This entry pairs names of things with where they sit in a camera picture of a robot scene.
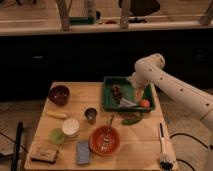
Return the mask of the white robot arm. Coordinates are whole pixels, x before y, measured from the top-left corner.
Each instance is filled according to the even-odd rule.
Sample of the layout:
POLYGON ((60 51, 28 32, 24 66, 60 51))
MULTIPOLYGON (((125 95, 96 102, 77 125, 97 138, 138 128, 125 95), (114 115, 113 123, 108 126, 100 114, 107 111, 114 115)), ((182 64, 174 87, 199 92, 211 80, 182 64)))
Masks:
POLYGON ((213 95, 166 73, 164 57, 155 53, 135 62, 135 71, 126 80, 135 89, 145 89, 152 83, 175 102, 191 111, 213 132, 213 95))

